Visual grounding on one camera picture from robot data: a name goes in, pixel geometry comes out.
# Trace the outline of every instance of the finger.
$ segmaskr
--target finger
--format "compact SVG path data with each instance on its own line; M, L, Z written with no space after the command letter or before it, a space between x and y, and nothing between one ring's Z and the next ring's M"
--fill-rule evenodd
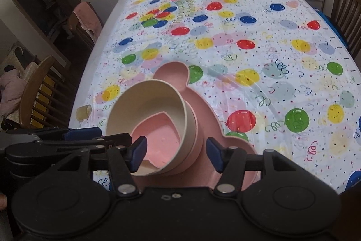
M0 194L0 210L4 210L8 206L8 198L4 194Z

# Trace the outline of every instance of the pink cloth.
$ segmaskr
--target pink cloth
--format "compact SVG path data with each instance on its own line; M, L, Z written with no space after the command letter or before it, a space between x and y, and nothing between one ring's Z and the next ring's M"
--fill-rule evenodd
M88 32L94 43L98 40L102 31L102 24L87 2L81 2L74 9L75 15L78 17L80 25Z
M7 117L19 106L26 81L20 78L17 69L8 71L0 77L0 117Z

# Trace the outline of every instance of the chair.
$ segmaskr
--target chair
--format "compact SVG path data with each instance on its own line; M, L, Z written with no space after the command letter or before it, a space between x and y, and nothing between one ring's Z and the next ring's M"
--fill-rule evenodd
M361 49L361 0L334 0L331 22L342 33L355 59Z
M93 10L96 18L98 19L101 27L103 28L104 24L101 21L101 19L98 17L97 13L95 12L93 6L90 4L90 2L86 2L89 7L91 7L91 9ZM89 31L85 30L82 26L81 26L81 22L79 21L75 11L77 10L78 6L75 8L75 10L73 11L73 13L70 15L70 17L68 18L67 21L67 25L68 28L70 29L70 31L73 33L73 35L77 36L80 40L82 40L86 46L89 47L90 50L93 49L94 47L94 38L92 38L89 35Z
M76 90L77 83L66 69L53 56L46 57L31 75L21 97L20 126L67 127Z

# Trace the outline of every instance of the table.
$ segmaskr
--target table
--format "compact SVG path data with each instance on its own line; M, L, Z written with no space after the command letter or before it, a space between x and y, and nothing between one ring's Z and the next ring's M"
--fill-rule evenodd
M69 126L105 134L117 97L174 60L189 66L225 134L281 152L337 192L360 170L361 74L304 0L120 0ZM87 104L89 119L76 121Z

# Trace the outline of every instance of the black hair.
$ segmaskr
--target black hair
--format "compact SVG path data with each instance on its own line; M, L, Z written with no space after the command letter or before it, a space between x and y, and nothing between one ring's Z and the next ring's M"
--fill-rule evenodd
M8 65L8 66L6 66L6 67L4 68L4 72L6 73L6 72L11 71L11 70L14 70L14 69L15 69L14 66Z

